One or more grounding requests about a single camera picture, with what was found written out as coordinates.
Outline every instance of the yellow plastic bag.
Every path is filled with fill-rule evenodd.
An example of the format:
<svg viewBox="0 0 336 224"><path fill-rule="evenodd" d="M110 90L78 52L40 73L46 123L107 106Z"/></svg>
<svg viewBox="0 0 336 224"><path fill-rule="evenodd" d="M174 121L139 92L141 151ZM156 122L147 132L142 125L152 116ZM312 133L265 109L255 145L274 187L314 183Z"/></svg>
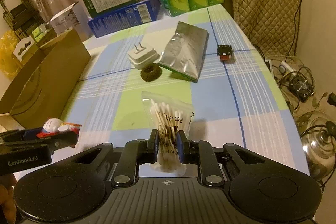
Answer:
<svg viewBox="0 0 336 224"><path fill-rule="evenodd" d="M14 31L5 32L0 39L0 70L9 78L13 79L20 71L19 65L12 56L19 39Z"/></svg>

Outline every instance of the black fan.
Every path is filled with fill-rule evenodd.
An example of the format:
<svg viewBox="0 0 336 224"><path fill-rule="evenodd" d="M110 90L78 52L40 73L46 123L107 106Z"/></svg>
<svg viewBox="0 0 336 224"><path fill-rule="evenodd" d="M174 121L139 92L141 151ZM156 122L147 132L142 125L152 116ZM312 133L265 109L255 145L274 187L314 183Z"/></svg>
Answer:
<svg viewBox="0 0 336 224"><path fill-rule="evenodd" d="M296 75L289 83L288 90L299 98L301 102L305 102L314 92L313 85L301 75Z"/></svg>

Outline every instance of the checkered tablecloth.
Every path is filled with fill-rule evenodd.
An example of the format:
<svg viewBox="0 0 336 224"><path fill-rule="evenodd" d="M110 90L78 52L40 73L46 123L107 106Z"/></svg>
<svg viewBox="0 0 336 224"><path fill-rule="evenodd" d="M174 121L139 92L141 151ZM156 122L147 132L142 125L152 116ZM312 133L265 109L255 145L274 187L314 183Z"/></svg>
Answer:
<svg viewBox="0 0 336 224"><path fill-rule="evenodd" d="M181 79L166 69L156 81L144 82L140 71L129 62L127 52L138 42L152 45L161 52L178 21L209 32L198 82ZM232 44L234 60L220 62L216 56L218 44ZM148 139L151 129L141 102L141 92L147 90L194 106L189 139L206 140L214 147L236 143L309 173L295 123L276 82L258 52L221 5L174 18L164 16L156 22L101 38L92 37L85 45L92 59L62 117L64 121L83 125L80 139L75 149L56 151L54 161L103 142L118 147L130 140ZM140 175L162 174L144 165Z"/></svg>

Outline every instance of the metal screw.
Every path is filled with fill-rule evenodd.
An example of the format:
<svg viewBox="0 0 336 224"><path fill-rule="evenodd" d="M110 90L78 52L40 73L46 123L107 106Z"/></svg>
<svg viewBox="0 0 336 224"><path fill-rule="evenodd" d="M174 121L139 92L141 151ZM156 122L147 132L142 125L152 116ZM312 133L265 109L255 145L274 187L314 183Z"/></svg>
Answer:
<svg viewBox="0 0 336 224"><path fill-rule="evenodd" d="M116 177L114 177L113 179L116 183L126 183L130 181L129 176L126 175L118 175Z"/></svg>
<svg viewBox="0 0 336 224"><path fill-rule="evenodd" d="M209 183L220 183L222 181L222 178L217 175L211 175L207 176L205 180Z"/></svg>

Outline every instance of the beige quilted fabric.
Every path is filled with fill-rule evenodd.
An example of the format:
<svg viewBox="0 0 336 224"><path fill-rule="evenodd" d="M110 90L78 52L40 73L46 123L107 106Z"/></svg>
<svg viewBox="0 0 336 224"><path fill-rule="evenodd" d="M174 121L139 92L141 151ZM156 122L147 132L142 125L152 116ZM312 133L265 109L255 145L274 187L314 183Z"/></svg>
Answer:
<svg viewBox="0 0 336 224"><path fill-rule="evenodd" d="M233 0L234 18L266 56L286 55L294 38L299 0Z"/></svg>

